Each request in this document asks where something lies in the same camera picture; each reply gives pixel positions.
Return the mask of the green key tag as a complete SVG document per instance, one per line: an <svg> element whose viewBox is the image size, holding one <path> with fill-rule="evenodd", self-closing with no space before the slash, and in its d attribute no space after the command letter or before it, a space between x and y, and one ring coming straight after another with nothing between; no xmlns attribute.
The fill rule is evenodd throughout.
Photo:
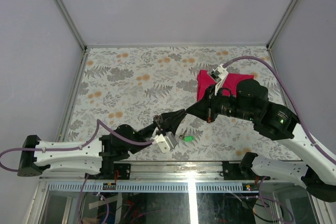
<svg viewBox="0 0 336 224"><path fill-rule="evenodd" d="M194 137L190 135L180 135L180 139L184 142L192 142L194 141Z"/></svg>

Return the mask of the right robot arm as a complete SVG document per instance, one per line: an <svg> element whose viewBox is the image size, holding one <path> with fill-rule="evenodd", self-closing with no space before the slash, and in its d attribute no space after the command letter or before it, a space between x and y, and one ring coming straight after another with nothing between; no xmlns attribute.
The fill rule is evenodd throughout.
<svg viewBox="0 0 336 224"><path fill-rule="evenodd" d="M301 186L320 200L335 202L335 164L326 158L328 151L308 139L298 117L289 108L270 102L268 89L256 80L239 82L236 95L229 96L215 94L211 85L203 98L186 112L208 123L219 115L249 121L261 136L279 142L301 159L298 163L286 163L247 152L239 164L243 178L278 178Z"/></svg>

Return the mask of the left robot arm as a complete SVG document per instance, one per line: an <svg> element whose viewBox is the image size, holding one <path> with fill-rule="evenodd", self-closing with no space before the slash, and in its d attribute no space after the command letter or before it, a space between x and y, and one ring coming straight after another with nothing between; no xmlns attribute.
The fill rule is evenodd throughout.
<svg viewBox="0 0 336 224"><path fill-rule="evenodd" d="M97 179L114 175L116 161L128 159L151 145L162 153L175 148L175 133L186 116L185 110L156 115L153 122L141 130L122 124L115 130L97 121L93 136L80 142L47 142L29 135L23 144L17 175L40 176L44 171L85 173Z"/></svg>

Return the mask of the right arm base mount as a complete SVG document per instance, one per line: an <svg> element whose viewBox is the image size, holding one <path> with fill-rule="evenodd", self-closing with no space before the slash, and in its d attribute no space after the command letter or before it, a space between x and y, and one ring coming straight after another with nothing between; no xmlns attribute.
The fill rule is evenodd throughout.
<svg viewBox="0 0 336 224"><path fill-rule="evenodd" d="M222 161L222 171L220 176L224 180L244 180L246 177L239 168L240 162Z"/></svg>

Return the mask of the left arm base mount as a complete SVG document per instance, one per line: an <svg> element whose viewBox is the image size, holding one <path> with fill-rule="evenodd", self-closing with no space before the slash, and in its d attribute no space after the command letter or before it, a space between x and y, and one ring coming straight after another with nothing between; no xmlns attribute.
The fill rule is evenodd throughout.
<svg viewBox="0 0 336 224"><path fill-rule="evenodd" d="M130 163L116 163L103 172L102 178L109 180L129 180L130 174Z"/></svg>

